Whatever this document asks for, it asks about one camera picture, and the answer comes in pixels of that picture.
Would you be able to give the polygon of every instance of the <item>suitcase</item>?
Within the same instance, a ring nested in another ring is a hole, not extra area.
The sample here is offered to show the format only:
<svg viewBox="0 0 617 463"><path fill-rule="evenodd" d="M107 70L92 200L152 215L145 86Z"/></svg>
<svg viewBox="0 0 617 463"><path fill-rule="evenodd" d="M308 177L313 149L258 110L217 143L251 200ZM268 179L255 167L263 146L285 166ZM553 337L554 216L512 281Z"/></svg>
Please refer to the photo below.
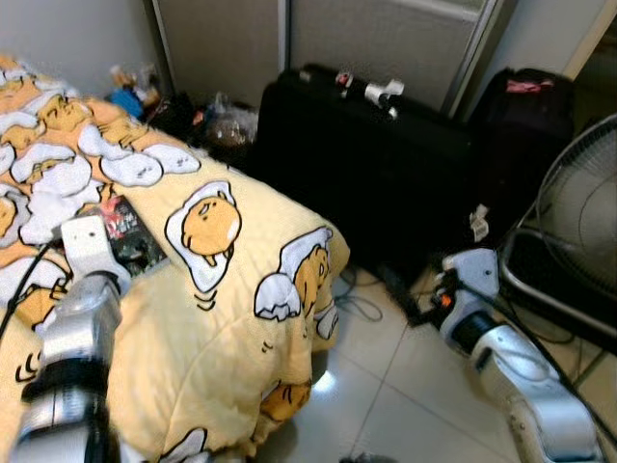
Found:
<svg viewBox="0 0 617 463"><path fill-rule="evenodd" d="M477 203L488 207L496 246L534 203L544 175L572 141L574 85L537 69L506 69L491 81L469 120L478 149Z"/></svg>
<svg viewBox="0 0 617 463"><path fill-rule="evenodd" d="M463 245L472 137L405 97L380 108L340 75L308 65L266 88L247 173L331 220L353 261L410 284L430 254Z"/></svg>

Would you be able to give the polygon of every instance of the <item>power cord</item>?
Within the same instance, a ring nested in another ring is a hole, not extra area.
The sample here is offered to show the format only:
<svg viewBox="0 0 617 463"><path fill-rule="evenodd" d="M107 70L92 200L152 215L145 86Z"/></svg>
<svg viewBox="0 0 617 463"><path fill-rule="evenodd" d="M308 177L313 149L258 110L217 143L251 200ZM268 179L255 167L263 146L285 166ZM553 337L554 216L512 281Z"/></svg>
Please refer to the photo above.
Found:
<svg viewBox="0 0 617 463"><path fill-rule="evenodd" d="M519 314L517 313L514 304L512 303L512 301L508 298L502 297L502 299L506 302L506 304L508 305L508 308L510 309L510 313L517 318L517 320L519 320L520 323L523 323L521 321L521 318L519 317ZM564 339L553 339L553 338L548 338L544 335L539 334L538 332L534 332L529 328L529 331L531 331L533 333L533 336L535 336L538 340L543 340L544 342L548 342L550 344L557 344L557 345L568 345L571 344L572 342L574 342L574 340L577 338L573 333L570 334L570 336L564 338Z"/></svg>
<svg viewBox="0 0 617 463"><path fill-rule="evenodd" d="M525 336L527 336L529 338L529 340L533 343L533 345L535 345L535 347L540 351L540 353L547 359L547 361L551 364L551 366L555 369L555 371L557 371L557 374L559 375L559 381L561 382L563 387L566 388L566 390L570 394L572 394L574 397L576 397L578 400L580 400L580 403L582 403L587 408L587 410L589 411L589 414L593 418L594 422L596 422L596 425L598 426L598 428L606 436L606 438L610 442L610 444L615 449L617 449L617 436L615 436L615 434L610 430L610 427L608 427L606 422L598 415L598 413L594 410L594 408L580 395L580 392L578 391L578 389L574 386L572 381L570 381L570 378L568 377L568 374L555 361L555 359L552 357L550 352L536 338L534 333L531 330L529 330L524 324L520 323L520 321L518 320L517 317L513 316L508 309L506 309L504 306L499 304L498 301L496 301L492 297L489 297L489 296L481 293L480 291L474 289L473 287L466 285L464 282L459 282L459 287L461 289L463 289L463 290L473 294L474 296L476 296L480 300L484 301L485 303L493 306L495 309L500 311L508 319L508 321L510 321Z"/></svg>
<svg viewBox="0 0 617 463"><path fill-rule="evenodd" d="M30 279L32 272L34 272L35 267L42 260L45 253L49 251L49 248L51 248L51 243L47 243L42 248L40 248L39 253L35 256L32 262L30 262L30 266L21 277L21 280L19 281L19 285L17 285L17 289L15 290L13 297L9 299L9 302L7 303L7 311L4 313L4 317L2 318L2 324L0 324L0 346L2 346L2 339L4 338L4 334L7 331L7 327L9 326L9 321L11 320L11 317L17 309L17 302L19 301L21 291L23 291L23 287L26 286L26 283Z"/></svg>
<svg viewBox="0 0 617 463"><path fill-rule="evenodd" d="M348 313L358 312L365 318L367 321L372 323L380 322L384 319L383 310L377 306L375 303L369 301L368 299L356 295L351 295L351 292L356 287L366 287L366 286L375 286L380 284L382 281L378 278L368 282L368 283L358 283L358 269L356 267L347 267L344 271L350 273L350 278L346 278L342 273L340 275L340 279L345 282L348 287L347 289L338 296L335 296L335 304L343 311ZM411 293L410 296L415 299L416 304L419 301L421 296L426 296L433 294L433 291L425 291L426 285L428 284L428 280L430 278L430 273L425 278L422 283L422 289L420 292ZM369 313L367 308L370 308L375 314Z"/></svg>
<svg viewBox="0 0 617 463"><path fill-rule="evenodd" d="M351 280L347 280L341 275L341 280L345 282L349 287L347 287L347 289L342 294L335 296L334 299L336 306L339 307L342 311L346 311L348 313L359 312L362 317L372 323L378 323L382 321L384 319L384 312L381 310L381 308L379 308L379 306L363 297L351 295L351 292L356 287L377 285L378 283L380 283L379 280L370 282L369 284L359 284L358 270L356 268L350 268L350 271L352 274ZM367 308L370 308L372 311L374 311L374 314L369 313Z"/></svg>
<svg viewBox="0 0 617 463"><path fill-rule="evenodd" d="M575 367L572 370L572 374L570 374L570 377L574 382L576 382L578 377L580 376L580 367L582 367L582 338L578 338L577 362L575 363Z"/></svg>
<svg viewBox="0 0 617 463"><path fill-rule="evenodd" d="M587 365L587 367L582 371L582 373L575 380L574 385L576 388L579 388L580 386L582 386L582 383L584 383L587 380L587 378L589 378L591 373L593 373L596 370L598 365L602 362L602 360L604 360L604 357L606 357L607 355L608 355L608 352L606 352L605 350L601 350L600 352L598 352L598 354L592 359L592 361L589 362L589 365Z"/></svg>

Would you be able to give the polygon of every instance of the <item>tile floor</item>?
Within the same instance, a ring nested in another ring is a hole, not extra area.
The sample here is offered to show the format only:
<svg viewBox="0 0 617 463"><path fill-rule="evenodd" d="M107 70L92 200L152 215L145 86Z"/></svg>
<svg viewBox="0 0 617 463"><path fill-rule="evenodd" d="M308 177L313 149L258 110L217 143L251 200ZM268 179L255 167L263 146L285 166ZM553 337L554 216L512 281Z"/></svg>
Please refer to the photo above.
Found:
<svg viewBox="0 0 617 463"><path fill-rule="evenodd" d="M359 283L370 280L361 273ZM422 276L413 290L431 281ZM345 288L335 283L335 293ZM503 415L482 394L465 359L431 326L407 326L383 286L357 287L352 294L377 304L383 319L340 312L336 347L314 359L319 380L310 402L270 437L257 462L334 463L369 452L401 463L518 463ZM521 317L546 336L563 336L531 314ZM585 368L598 353L578 340L548 347L566 371ZM581 391L617 431L616 382L617 361L607 356ZM610 458L617 462L617 454Z"/></svg>

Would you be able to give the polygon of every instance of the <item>yellow blanket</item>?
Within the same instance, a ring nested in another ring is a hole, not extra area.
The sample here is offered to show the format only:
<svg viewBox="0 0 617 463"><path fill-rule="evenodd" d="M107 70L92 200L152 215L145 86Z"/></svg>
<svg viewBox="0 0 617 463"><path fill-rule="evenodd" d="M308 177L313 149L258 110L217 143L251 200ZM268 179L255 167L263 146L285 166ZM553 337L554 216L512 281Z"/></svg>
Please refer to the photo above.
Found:
<svg viewBox="0 0 617 463"><path fill-rule="evenodd" d="M170 261L122 300L112 422L149 459L188 441L191 451L255 454L308 400L311 351L335 341L331 285L349 257L344 239L265 184L0 57L0 315L52 229L119 194ZM37 332L70 275L48 253L2 339L2 461L37 374Z"/></svg>

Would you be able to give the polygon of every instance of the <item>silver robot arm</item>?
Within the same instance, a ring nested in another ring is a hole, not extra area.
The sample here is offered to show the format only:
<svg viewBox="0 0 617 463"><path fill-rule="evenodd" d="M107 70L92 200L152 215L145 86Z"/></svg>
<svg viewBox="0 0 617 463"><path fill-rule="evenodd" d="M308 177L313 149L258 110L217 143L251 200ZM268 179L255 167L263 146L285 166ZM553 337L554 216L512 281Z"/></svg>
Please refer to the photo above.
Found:
<svg viewBox="0 0 617 463"><path fill-rule="evenodd" d="M10 461L120 461L106 396L130 275L115 261L99 217L66 222L62 235L74 283L43 323L40 372L24 388L30 408Z"/></svg>
<svg viewBox="0 0 617 463"><path fill-rule="evenodd" d="M497 297L494 251L446 258L443 270L440 279L454 275L478 293ZM438 289L437 296L443 295ZM471 291L459 287L453 296L445 298L452 307L436 324L445 342L469 357L485 392L506 414L522 462L605 462L589 411L535 345L510 325L497 324L493 309Z"/></svg>

